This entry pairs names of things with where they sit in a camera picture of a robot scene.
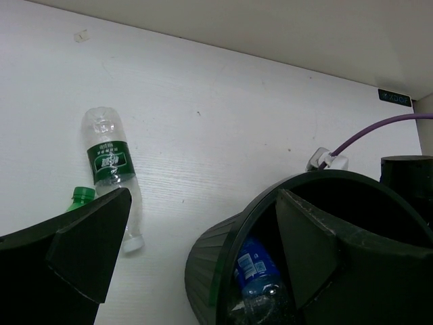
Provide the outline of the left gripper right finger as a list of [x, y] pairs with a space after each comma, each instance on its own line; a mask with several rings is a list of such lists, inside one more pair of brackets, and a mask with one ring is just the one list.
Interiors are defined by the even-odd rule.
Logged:
[[305, 324], [431, 324], [432, 231], [417, 215], [371, 232], [282, 190], [277, 222]]

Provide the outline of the clear bottle blue label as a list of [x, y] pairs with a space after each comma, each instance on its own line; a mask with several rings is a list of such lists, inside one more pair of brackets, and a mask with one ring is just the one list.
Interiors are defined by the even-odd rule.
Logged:
[[249, 236], [242, 244], [234, 277], [251, 324], [286, 323], [288, 290], [270, 254], [257, 238]]

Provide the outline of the green plastic bottle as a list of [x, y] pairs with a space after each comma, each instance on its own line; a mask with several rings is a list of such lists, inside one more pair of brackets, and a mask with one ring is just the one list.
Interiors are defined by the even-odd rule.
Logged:
[[72, 204], [66, 209], [66, 212], [73, 211], [92, 202], [95, 199], [95, 190], [88, 187], [75, 187], [71, 199]]

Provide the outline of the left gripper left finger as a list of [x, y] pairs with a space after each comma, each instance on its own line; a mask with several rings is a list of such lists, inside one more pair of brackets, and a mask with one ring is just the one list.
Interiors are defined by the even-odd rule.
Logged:
[[132, 198], [118, 188], [1, 237], [2, 324], [93, 324], [106, 301]]

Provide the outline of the clear bottle green label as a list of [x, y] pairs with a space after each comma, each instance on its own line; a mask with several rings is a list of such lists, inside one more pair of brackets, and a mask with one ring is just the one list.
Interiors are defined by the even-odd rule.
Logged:
[[84, 114], [81, 133], [97, 195], [129, 190], [132, 203], [122, 250], [126, 255], [140, 251], [145, 245], [142, 193], [121, 118], [113, 108], [91, 108]]

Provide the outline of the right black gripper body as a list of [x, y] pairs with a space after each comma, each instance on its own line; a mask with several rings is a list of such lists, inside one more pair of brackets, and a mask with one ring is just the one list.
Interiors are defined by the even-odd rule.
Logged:
[[432, 223], [432, 156], [381, 158], [380, 183], [402, 196], [426, 223]]

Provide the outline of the black plastic waste bin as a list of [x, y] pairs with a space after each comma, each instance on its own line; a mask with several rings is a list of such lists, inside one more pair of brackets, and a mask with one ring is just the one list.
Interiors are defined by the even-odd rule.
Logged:
[[432, 230], [400, 195], [350, 171], [281, 180], [206, 230], [185, 266], [200, 324], [227, 324], [237, 254], [256, 236], [299, 324], [431, 324]]

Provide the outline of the right table corner label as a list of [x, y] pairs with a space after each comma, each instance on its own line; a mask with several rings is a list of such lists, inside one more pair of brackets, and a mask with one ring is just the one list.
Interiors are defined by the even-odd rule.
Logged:
[[408, 95], [395, 93], [385, 89], [378, 89], [378, 97], [383, 102], [412, 107], [412, 99]]

